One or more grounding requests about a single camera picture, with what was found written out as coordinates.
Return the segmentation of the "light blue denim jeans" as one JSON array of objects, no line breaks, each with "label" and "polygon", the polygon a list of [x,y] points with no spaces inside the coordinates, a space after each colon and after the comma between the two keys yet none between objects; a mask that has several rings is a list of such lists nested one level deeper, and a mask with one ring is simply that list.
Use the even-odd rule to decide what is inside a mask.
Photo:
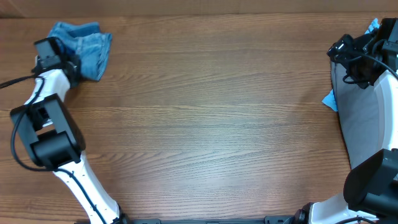
[{"label": "light blue denim jeans", "polygon": [[101,80],[107,67],[113,36],[102,32],[98,22],[82,25],[57,22],[48,36],[59,38],[69,54],[79,56],[83,78],[97,82]]}]

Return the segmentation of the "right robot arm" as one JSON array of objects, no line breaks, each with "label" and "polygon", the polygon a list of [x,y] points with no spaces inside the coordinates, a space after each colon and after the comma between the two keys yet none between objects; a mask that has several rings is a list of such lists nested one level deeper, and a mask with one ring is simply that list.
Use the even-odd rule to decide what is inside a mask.
[{"label": "right robot arm", "polygon": [[285,223],[397,222],[397,19],[343,35],[327,52],[331,92],[351,170],[342,193],[308,203]]}]

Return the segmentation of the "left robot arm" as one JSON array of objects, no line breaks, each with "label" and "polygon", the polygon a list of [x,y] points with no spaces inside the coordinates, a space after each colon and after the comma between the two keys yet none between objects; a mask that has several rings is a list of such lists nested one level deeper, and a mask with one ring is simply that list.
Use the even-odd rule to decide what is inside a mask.
[{"label": "left robot arm", "polygon": [[91,169],[84,137],[67,110],[67,91],[81,79],[81,60],[58,37],[34,43],[37,50],[30,98],[10,112],[11,152],[23,168],[51,172],[72,192],[90,223],[130,223]]}]

